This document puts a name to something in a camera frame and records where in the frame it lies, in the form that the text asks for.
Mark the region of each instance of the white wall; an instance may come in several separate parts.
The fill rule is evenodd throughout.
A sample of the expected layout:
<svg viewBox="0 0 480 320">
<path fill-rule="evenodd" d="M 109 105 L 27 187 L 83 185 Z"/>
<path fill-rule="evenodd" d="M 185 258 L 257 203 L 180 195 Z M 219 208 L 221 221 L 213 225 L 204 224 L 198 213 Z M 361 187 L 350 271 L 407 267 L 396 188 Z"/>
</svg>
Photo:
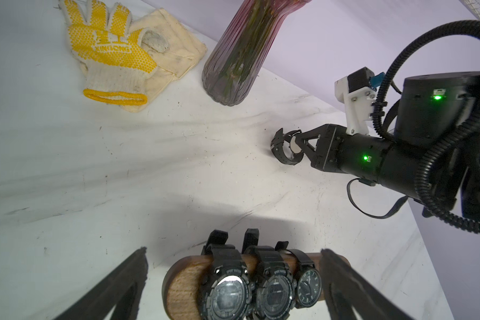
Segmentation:
<svg viewBox="0 0 480 320">
<path fill-rule="evenodd" d="M 242 3 L 145 1 L 216 41 Z M 342 109 L 334 99 L 334 81 L 365 66 L 375 73 L 386 71 L 419 35 L 443 23 L 473 18 L 458 0 L 313 0 L 287 18 L 264 67 Z M 473 70 L 480 70 L 480 41 L 452 36 L 414 54 L 396 83 L 402 87 L 403 79 L 412 75 Z M 396 99 L 390 91 L 389 103 Z M 454 317 L 480 319 L 480 236 L 420 218 L 419 206 L 414 211 Z"/>
</svg>

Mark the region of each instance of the dark glass vase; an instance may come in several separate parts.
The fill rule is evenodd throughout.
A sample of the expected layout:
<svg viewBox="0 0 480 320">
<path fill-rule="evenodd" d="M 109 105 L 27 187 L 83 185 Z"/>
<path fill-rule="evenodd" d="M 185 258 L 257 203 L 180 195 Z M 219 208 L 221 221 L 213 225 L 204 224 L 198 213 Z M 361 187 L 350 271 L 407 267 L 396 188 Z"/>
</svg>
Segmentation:
<svg viewBox="0 0 480 320">
<path fill-rule="evenodd" d="M 225 106 L 242 102 L 284 19 L 311 0 L 244 0 L 206 61 L 203 85 Z"/>
</svg>

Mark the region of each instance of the watch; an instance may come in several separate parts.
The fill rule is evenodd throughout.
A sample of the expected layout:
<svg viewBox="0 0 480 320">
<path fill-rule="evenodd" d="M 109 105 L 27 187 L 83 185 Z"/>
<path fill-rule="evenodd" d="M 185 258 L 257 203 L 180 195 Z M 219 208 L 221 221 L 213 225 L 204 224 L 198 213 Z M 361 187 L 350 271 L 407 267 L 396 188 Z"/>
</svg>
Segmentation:
<svg viewBox="0 0 480 320">
<path fill-rule="evenodd" d="M 275 133 L 270 144 L 270 150 L 272 150 L 274 157 L 276 157 L 281 163 L 295 165 L 302 161 L 304 152 L 302 152 L 302 150 L 300 150 L 301 148 L 295 143 L 295 135 L 299 133 L 302 133 L 302 131 L 294 130 L 284 134 L 282 128 Z M 285 141 L 290 144 L 290 151 L 292 152 L 292 155 L 289 158 L 286 156 L 283 149 Z"/>
<path fill-rule="evenodd" d="M 251 245 L 246 254 L 258 258 L 253 280 L 253 311 L 250 318 L 258 320 L 285 320 L 295 306 L 294 291 L 297 282 L 281 254 L 269 246 Z"/>
<path fill-rule="evenodd" d="M 227 232 L 214 230 L 201 253 L 213 256 L 199 288 L 203 320 L 241 320 L 251 308 L 254 283 L 249 281 L 242 255 L 235 246 L 225 244 L 227 239 Z"/>
<path fill-rule="evenodd" d="M 307 254 L 297 249 L 286 249 L 297 258 L 298 270 L 295 273 L 297 288 L 295 289 L 295 307 L 309 308 L 314 306 L 322 293 L 322 279 L 315 268 L 315 263 Z"/>
</svg>

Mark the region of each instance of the yellow work glove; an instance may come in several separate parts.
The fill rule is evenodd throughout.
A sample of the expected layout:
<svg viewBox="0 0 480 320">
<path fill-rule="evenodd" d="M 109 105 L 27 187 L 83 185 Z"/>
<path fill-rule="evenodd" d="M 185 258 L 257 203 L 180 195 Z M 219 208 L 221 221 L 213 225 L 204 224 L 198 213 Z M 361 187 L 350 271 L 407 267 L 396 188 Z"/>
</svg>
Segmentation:
<svg viewBox="0 0 480 320">
<path fill-rule="evenodd" d="M 116 3 L 110 13 L 97 0 L 88 0 L 87 19 L 73 0 L 59 0 L 68 23 L 71 52 L 87 66 L 83 94 L 90 99 L 115 105 L 140 106 L 147 103 L 144 82 L 157 64 L 140 45 L 145 42 L 159 52 L 167 42 L 153 29 L 127 34 L 131 22 L 128 8 Z"/>
</svg>

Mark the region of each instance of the beige cloth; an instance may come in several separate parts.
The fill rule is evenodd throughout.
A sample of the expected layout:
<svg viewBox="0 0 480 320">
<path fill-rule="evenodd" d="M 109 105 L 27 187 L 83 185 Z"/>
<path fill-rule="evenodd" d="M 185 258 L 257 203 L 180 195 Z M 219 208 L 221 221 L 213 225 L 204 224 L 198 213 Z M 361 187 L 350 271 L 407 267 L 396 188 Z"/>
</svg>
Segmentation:
<svg viewBox="0 0 480 320">
<path fill-rule="evenodd" d="M 162 35 L 169 42 L 169 49 L 160 53 L 147 46 L 141 47 L 157 63 L 153 76 L 146 80 L 147 104 L 142 106 L 121 106 L 128 112 L 139 112 L 174 80 L 179 80 L 189 70 L 195 67 L 206 54 L 206 46 L 201 43 L 192 33 L 188 32 L 183 25 L 170 15 L 165 9 L 158 9 L 151 14 L 145 15 L 130 25 L 130 32 L 151 27 Z M 87 67 L 81 63 L 80 68 L 84 75 L 87 74 Z"/>
</svg>

